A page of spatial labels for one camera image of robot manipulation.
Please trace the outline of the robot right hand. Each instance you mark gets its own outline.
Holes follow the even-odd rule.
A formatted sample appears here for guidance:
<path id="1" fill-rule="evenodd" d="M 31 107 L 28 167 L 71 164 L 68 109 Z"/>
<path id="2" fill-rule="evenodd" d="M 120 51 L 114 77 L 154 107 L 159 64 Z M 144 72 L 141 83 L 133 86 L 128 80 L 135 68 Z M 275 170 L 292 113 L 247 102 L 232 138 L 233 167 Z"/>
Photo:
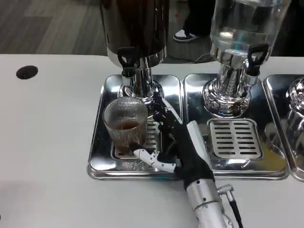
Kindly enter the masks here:
<path id="1" fill-rule="evenodd" d="M 166 152 L 154 152 L 135 142 L 130 144 L 130 150 L 137 158 L 150 166 L 175 174 L 179 180 L 183 181 L 185 189 L 199 180 L 215 182 L 213 171 L 207 161 L 199 156 L 187 125 L 166 99 L 157 92 L 153 96 L 153 118 L 159 123 L 160 132 L 172 138 L 177 144 L 177 149 L 171 152 L 171 155 L 179 159 L 180 165 L 168 163 L 169 158 Z"/>

